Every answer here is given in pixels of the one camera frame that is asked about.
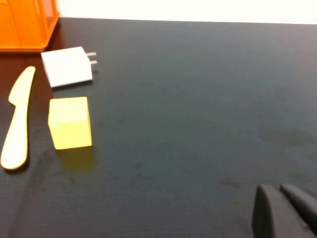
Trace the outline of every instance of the dark surface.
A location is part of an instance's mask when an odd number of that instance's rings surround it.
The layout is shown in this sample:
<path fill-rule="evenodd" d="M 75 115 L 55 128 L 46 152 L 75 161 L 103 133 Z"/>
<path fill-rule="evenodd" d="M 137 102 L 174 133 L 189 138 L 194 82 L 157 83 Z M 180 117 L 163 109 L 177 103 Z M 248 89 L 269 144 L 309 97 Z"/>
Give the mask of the dark surface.
<path fill-rule="evenodd" d="M 96 51 L 93 84 L 52 92 L 39 54 L 29 167 L 0 172 L 0 237 L 252 237 L 256 188 L 317 192 L 317 26 L 61 19 L 49 49 Z M 93 149 L 56 152 L 52 97 L 88 96 Z"/>

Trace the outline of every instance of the metal prong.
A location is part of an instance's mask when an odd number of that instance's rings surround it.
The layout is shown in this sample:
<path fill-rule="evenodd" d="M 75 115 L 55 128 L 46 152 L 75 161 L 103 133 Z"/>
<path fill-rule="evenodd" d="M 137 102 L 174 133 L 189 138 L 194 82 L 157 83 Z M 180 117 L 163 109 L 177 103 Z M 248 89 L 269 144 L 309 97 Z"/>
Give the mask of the metal prong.
<path fill-rule="evenodd" d="M 87 56 L 96 56 L 97 53 L 96 52 L 90 52 L 90 53 L 86 53 Z"/>

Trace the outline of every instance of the wooden knife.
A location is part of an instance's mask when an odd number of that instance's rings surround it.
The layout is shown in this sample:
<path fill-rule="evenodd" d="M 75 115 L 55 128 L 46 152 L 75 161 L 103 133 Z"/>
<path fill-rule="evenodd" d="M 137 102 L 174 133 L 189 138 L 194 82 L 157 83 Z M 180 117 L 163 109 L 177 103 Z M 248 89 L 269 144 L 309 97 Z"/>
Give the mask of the wooden knife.
<path fill-rule="evenodd" d="M 15 111 L 0 159 L 2 167 L 7 170 L 19 168 L 27 159 L 27 114 L 34 73 L 33 66 L 27 67 L 18 77 L 9 95 L 9 102 L 15 105 Z"/>

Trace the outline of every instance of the black object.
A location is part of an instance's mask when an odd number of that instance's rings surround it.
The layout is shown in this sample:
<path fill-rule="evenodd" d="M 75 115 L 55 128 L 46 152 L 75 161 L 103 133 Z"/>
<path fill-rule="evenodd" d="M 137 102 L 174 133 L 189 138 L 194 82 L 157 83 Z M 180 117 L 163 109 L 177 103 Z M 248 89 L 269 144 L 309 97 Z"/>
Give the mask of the black object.
<path fill-rule="evenodd" d="M 281 185 L 280 190 L 271 185 L 258 187 L 252 220 L 254 237 L 316 237 L 312 229 L 316 229 L 317 201 L 289 184 Z"/>

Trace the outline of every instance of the yellow cube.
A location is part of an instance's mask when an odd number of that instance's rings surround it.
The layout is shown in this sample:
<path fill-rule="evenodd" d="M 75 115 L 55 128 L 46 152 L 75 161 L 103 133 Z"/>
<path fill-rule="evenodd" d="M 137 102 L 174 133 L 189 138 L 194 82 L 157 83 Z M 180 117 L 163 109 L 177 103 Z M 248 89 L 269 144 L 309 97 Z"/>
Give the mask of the yellow cube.
<path fill-rule="evenodd" d="M 49 127 L 56 150 L 91 146 L 87 97 L 51 99 Z"/>

